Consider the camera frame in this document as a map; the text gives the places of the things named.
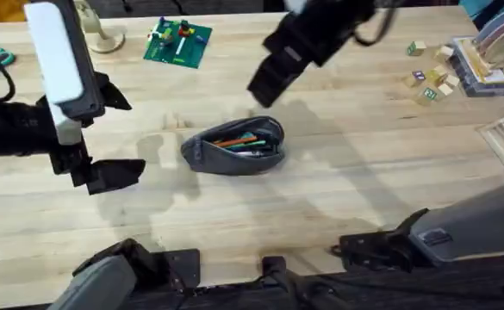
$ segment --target metal bracket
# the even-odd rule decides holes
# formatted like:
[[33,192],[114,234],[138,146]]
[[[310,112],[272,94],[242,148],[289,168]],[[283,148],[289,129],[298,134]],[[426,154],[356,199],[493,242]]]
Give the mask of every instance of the metal bracket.
[[341,236],[339,247],[333,247],[333,254],[341,257],[348,271],[359,267],[411,272],[415,267],[433,267],[408,239],[410,227],[427,212],[428,209],[422,209],[412,214],[393,231]]
[[134,239],[125,239],[99,251],[79,265],[76,276],[106,257],[121,255],[137,277],[135,291],[184,290],[200,284],[200,252],[197,249],[151,253]]

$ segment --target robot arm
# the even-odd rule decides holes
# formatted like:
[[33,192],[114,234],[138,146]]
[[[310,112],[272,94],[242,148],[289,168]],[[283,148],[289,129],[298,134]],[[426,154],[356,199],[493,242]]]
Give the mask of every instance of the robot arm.
[[24,7],[45,95],[34,106],[0,99],[0,156],[48,153],[56,174],[70,173],[74,186],[91,195],[135,184],[145,167],[141,159],[91,163],[82,128],[104,115],[105,107],[130,110],[107,75],[95,72],[74,3],[49,0]]
[[248,90],[263,107],[269,108],[309,63],[323,66],[351,37],[365,47],[380,41],[401,3],[402,0],[393,2],[372,41],[361,38],[356,29],[375,14],[373,0],[314,0],[298,6],[300,13],[289,12],[264,40],[271,55],[259,66]]

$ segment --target orange object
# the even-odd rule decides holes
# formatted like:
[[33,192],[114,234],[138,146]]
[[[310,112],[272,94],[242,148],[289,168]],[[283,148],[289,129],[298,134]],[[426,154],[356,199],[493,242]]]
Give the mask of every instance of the orange object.
[[235,144],[240,144],[240,143],[252,142],[257,139],[258,139],[258,137],[250,137],[250,138],[244,138],[244,139],[234,139],[234,140],[229,140],[229,141],[219,142],[219,143],[214,143],[214,144],[219,147],[226,147],[226,146],[233,146]]
[[26,20],[23,5],[28,0],[0,0],[0,22],[23,22]]

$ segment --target pen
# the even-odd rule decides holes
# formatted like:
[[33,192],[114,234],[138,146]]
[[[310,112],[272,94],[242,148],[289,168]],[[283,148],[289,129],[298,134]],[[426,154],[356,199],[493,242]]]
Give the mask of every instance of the pen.
[[215,145],[219,146],[219,147],[233,146],[233,145],[237,145],[237,144],[240,144],[240,143],[252,142],[252,141],[255,141],[257,139],[258,139],[258,137],[254,136],[254,137],[250,137],[250,138],[234,139],[234,140],[219,142],[219,143],[215,143]]

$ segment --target wooden block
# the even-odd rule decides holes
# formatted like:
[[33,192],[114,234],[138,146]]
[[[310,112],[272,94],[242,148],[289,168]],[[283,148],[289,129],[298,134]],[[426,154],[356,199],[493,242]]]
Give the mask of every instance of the wooden block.
[[437,88],[437,95],[436,99],[438,102],[443,101],[446,97],[448,97],[450,94],[452,94],[452,88],[451,86],[443,83]]
[[451,74],[449,74],[446,78],[445,78],[445,84],[449,85],[449,87],[451,87],[452,89],[455,89],[458,87],[458,85],[460,84],[460,78],[458,77],[455,77]]
[[448,46],[442,46],[437,51],[435,51],[433,58],[440,64],[445,64],[454,52],[454,49]]
[[436,86],[442,84],[443,80],[447,78],[448,75],[449,72],[442,65],[436,66],[425,74],[426,81],[430,84],[435,84]]
[[436,91],[437,88],[433,87],[432,85],[428,85],[427,87],[422,87],[422,91],[416,95],[414,100],[423,106],[430,105],[432,102],[435,101],[435,99],[438,96],[438,93]]
[[403,78],[403,83],[406,86],[413,88],[426,81],[426,77],[422,71],[412,71],[407,77]]
[[424,41],[413,41],[407,48],[408,56],[420,56],[426,50]]

